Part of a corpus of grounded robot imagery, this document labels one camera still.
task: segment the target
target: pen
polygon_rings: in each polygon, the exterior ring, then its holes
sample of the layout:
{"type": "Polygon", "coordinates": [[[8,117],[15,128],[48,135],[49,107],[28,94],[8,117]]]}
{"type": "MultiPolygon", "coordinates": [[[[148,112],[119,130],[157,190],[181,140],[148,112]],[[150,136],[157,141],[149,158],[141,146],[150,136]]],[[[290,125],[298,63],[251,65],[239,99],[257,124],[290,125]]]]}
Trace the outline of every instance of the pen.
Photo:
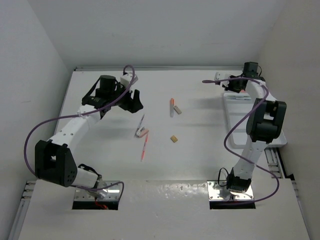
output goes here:
{"type": "Polygon", "coordinates": [[[175,100],[171,98],[170,100],[170,117],[174,117],[174,106],[175,106],[175,100]]]}
{"type": "Polygon", "coordinates": [[[145,158],[145,152],[146,152],[146,146],[147,146],[147,142],[148,142],[148,137],[149,137],[149,133],[145,136],[144,145],[143,145],[143,149],[142,149],[142,155],[141,155],[141,162],[145,158]]]}
{"type": "Polygon", "coordinates": [[[138,128],[136,129],[135,133],[137,133],[138,130],[140,129],[140,127],[141,127],[141,125],[142,125],[142,121],[144,120],[144,118],[145,118],[145,114],[143,114],[143,116],[142,116],[142,118],[141,118],[141,120],[140,120],[140,122],[139,122],[138,128]]]}

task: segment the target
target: small block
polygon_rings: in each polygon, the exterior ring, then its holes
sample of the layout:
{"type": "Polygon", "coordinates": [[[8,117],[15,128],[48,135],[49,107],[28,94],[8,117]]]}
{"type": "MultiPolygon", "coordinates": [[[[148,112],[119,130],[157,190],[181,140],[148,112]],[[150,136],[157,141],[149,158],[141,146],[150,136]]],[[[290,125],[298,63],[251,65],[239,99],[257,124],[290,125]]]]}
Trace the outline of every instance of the small block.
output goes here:
{"type": "Polygon", "coordinates": [[[172,140],[172,142],[176,142],[176,141],[178,141],[178,138],[176,138],[176,136],[175,135],[173,135],[172,137],[170,137],[170,139],[172,140]]]}
{"type": "Polygon", "coordinates": [[[176,111],[177,114],[182,113],[182,111],[178,108],[178,106],[174,106],[173,109],[176,111]]]}
{"type": "Polygon", "coordinates": [[[142,138],[142,137],[143,137],[144,135],[146,135],[147,133],[149,133],[149,129],[143,128],[142,131],[137,131],[135,135],[136,135],[138,138],[142,138]]]}

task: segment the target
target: white enclosure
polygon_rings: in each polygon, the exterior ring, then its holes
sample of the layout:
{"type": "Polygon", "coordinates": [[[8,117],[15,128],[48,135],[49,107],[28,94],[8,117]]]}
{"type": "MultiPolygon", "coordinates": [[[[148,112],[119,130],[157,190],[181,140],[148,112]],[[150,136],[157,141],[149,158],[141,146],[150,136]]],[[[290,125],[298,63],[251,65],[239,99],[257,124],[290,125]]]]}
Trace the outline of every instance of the white enclosure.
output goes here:
{"type": "Polygon", "coordinates": [[[64,63],[234,66],[258,59],[286,0],[28,0],[64,63]]]}
{"type": "MultiPolygon", "coordinates": [[[[2,0],[0,239],[8,237],[24,183],[33,179],[23,160],[25,138],[59,115],[75,67],[248,61],[259,62],[272,94],[287,103],[281,154],[311,239],[319,239],[319,12],[318,0],[2,0]]],[[[31,163],[35,143],[55,126],[30,139],[31,163]]]]}
{"type": "MultiPolygon", "coordinates": [[[[214,69],[138,68],[137,73],[139,81],[133,89],[140,90],[143,109],[131,114],[113,107],[73,154],[77,165],[88,164],[106,179],[124,181],[118,211],[72,210],[74,188],[38,180],[19,240],[308,239],[290,179],[280,179],[277,194],[257,202],[256,209],[210,210],[207,179],[217,179],[221,167],[231,169],[238,161],[223,147],[228,131],[224,89],[201,82],[214,76],[214,69]],[[170,117],[170,97],[182,114],[170,117]],[[134,134],[143,114],[143,125],[150,132],[141,161],[144,138],[134,134]],[[178,138],[175,143],[170,140],[173,134],[178,138]]],[[[120,70],[74,72],[61,115],[78,109],[81,95],[77,93],[85,92],[100,75],[121,74],[120,70]]],[[[60,120],[56,130],[65,124],[66,119],[60,120]]],[[[268,168],[265,154],[257,164],[268,168]]],[[[257,169],[252,179],[255,199],[276,188],[267,172],[257,169]]]]}

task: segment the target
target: cable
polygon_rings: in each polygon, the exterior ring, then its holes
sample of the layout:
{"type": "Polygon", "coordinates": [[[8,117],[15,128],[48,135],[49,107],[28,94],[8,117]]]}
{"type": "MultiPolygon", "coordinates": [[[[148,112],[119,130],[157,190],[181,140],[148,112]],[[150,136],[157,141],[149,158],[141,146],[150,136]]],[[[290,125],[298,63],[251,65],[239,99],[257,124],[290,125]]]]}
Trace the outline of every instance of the cable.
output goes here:
{"type": "Polygon", "coordinates": [[[97,198],[94,199],[94,204],[95,204],[96,206],[104,209],[104,210],[108,209],[108,207],[107,207],[106,205],[98,203],[98,202],[97,202],[97,198]]]}
{"type": "Polygon", "coordinates": [[[244,76],[244,74],[243,73],[241,73],[240,75],[238,75],[238,76],[234,76],[235,78],[240,78],[240,77],[243,77],[244,76]]]}
{"type": "Polygon", "coordinates": [[[260,77],[262,74],[262,68],[259,65],[258,65],[258,67],[260,68],[260,73],[259,73],[259,77],[260,77]]]}
{"type": "MultiPolygon", "coordinates": [[[[261,101],[258,102],[257,105],[255,105],[255,106],[252,108],[252,110],[251,110],[250,112],[248,112],[236,125],[233,126],[233,128],[231,128],[231,130],[226,134],[226,136],[225,136],[225,138],[224,138],[223,145],[224,145],[224,148],[225,148],[228,152],[232,153],[233,155],[235,155],[235,156],[237,156],[237,157],[239,157],[239,158],[247,161],[247,162],[250,163],[250,164],[255,164],[254,162],[252,162],[251,160],[247,159],[246,157],[241,156],[240,154],[232,151],[232,150],[227,146],[227,140],[228,140],[228,138],[230,137],[230,135],[233,133],[233,131],[234,131],[240,124],[242,124],[251,114],[253,114],[253,113],[257,110],[257,108],[267,99],[267,97],[268,97],[268,95],[269,95],[269,90],[268,90],[268,88],[266,88],[265,85],[260,84],[259,81],[255,80],[255,79],[252,79],[252,78],[248,78],[248,77],[235,77],[235,78],[222,79],[222,80],[203,80],[202,82],[203,82],[204,84],[213,84],[213,83],[216,84],[216,83],[221,83],[221,82],[226,82],[226,81],[239,81],[239,80],[249,80],[249,81],[252,81],[252,82],[254,82],[254,83],[256,83],[256,84],[259,84],[259,85],[265,90],[265,96],[262,98],[261,101]]],[[[274,190],[271,194],[269,194],[268,196],[265,196],[265,197],[260,198],[260,199],[257,199],[257,200],[246,201],[246,202],[236,202],[236,203],[230,202],[230,203],[225,203],[225,204],[233,204],[233,205],[253,204],[253,203],[261,202],[261,201],[263,201],[263,200],[266,200],[266,199],[268,199],[268,198],[271,198],[273,195],[275,195],[275,194],[278,192],[279,187],[280,187],[280,182],[279,182],[278,177],[277,177],[273,172],[271,172],[271,171],[263,168],[262,166],[259,166],[259,165],[257,165],[257,164],[256,164],[255,166],[256,166],[258,169],[261,169],[262,171],[265,171],[266,173],[271,174],[271,175],[275,178],[275,180],[276,180],[276,188],[275,188],[275,190],[274,190]]]]}
{"type": "MultiPolygon", "coordinates": [[[[85,113],[82,113],[81,115],[82,116],[86,116],[86,115],[90,115],[90,114],[94,114],[94,113],[97,113],[97,112],[100,112],[104,109],[107,109],[109,107],[112,107],[114,104],[116,104],[129,90],[130,90],[130,87],[132,86],[132,84],[134,83],[134,80],[135,80],[135,76],[136,76],[136,73],[135,73],[135,68],[128,64],[126,65],[124,68],[123,68],[123,74],[126,73],[126,69],[127,68],[131,68],[132,70],[132,78],[131,78],[131,81],[129,83],[129,85],[126,87],[126,89],[124,90],[124,92],[119,96],[117,97],[115,100],[113,100],[112,102],[108,103],[106,106],[103,106],[101,108],[98,108],[96,110],[93,110],[93,111],[88,111],[88,112],[85,112],[85,113]]],[[[76,117],[79,117],[78,114],[72,114],[72,115],[66,115],[66,116],[59,116],[59,117],[54,117],[54,118],[51,118],[51,119],[48,119],[48,120],[45,120],[45,121],[42,121],[40,122],[39,124],[37,124],[30,132],[29,134],[27,135],[26,139],[25,139],[25,142],[24,142],[24,147],[23,147],[23,158],[24,158],[24,162],[27,166],[27,168],[29,169],[29,171],[36,176],[36,173],[35,171],[31,168],[30,164],[29,164],[29,161],[28,161],[28,157],[27,157],[27,146],[28,146],[28,141],[32,135],[32,133],[40,126],[42,126],[43,124],[46,124],[46,123],[49,123],[49,122],[52,122],[52,121],[56,121],[56,120],[60,120],[60,119],[70,119],[70,118],[76,118],[76,117]]],[[[123,181],[119,181],[119,182],[116,182],[114,184],[111,184],[109,186],[105,186],[105,187],[101,187],[101,188],[88,188],[88,187],[84,187],[84,186],[77,186],[77,188],[79,189],[84,189],[84,190],[89,190],[89,191],[100,191],[100,190],[103,190],[103,189],[107,189],[107,188],[110,188],[116,184],[122,184],[122,192],[120,194],[120,197],[119,197],[119,200],[122,196],[122,193],[124,191],[124,188],[125,188],[125,184],[123,181]]]]}
{"type": "Polygon", "coordinates": [[[228,172],[228,170],[227,170],[226,168],[224,168],[224,167],[220,168],[219,174],[218,174],[218,185],[219,185],[220,187],[225,187],[225,186],[227,186],[227,184],[226,184],[226,185],[220,185],[220,175],[221,175],[221,170],[222,170],[222,169],[224,169],[224,170],[226,171],[226,175],[227,175],[227,176],[229,175],[229,172],[228,172]]]}

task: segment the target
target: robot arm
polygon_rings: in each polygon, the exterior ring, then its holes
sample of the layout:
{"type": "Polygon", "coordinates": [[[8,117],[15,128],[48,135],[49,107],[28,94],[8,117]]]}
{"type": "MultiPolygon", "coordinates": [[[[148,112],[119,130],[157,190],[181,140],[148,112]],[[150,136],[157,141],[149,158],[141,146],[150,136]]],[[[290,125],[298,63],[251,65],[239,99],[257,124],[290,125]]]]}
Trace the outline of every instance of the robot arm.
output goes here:
{"type": "MultiPolygon", "coordinates": [[[[103,109],[91,114],[94,110],[107,106],[118,98],[126,89],[132,75],[126,73],[118,82],[114,76],[102,75],[82,98],[82,106],[77,117],[72,118],[57,134],[48,141],[40,140],[35,146],[35,174],[39,179],[46,180],[64,187],[82,186],[96,188],[97,180],[101,178],[93,168],[80,164],[76,166],[72,153],[85,134],[99,122],[111,109],[103,109]]],[[[143,108],[140,102],[140,92],[136,89],[131,98],[128,91],[116,105],[131,113],[143,108]]]]}
{"type": "MultiPolygon", "coordinates": [[[[256,106],[266,95],[266,91],[261,87],[261,85],[266,86],[265,80],[258,76],[257,69],[258,63],[246,62],[242,76],[253,78],[259,84],[248,80],[227,81],[223,87],[236,93],[245,90],[254,101],[253,107],[256,106]]],[[[269,143],[278,138],[281,133],[286,108],[285,102],[277,101],[269,93],[266,100],[249,116],[246,124],[247,141],[241,156],[251,162],[242,158],[239,159],[227,177],[227,189],[235,192],[246,192],[248,190],[255,165],[258,163],[261,154],[269,143]]]]}

